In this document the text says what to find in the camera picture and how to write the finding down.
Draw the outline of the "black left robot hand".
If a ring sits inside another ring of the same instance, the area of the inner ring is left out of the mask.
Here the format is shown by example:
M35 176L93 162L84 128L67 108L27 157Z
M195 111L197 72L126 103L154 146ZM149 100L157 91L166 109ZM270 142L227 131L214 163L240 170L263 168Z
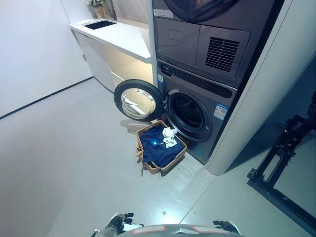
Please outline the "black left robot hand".
M143 224L133 223L134 213L120 213L115 214L108 222L105 229L113 229L117 235L122 234L126 231L131 231L144 227Z

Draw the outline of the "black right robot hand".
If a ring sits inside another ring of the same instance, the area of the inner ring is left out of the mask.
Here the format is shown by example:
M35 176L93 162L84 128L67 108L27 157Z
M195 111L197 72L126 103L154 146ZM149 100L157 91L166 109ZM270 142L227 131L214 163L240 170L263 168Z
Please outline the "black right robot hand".
M213 224L215 225L215 228L241 235L241 232L238 229L237 225L231 221L215 220L213 221Z

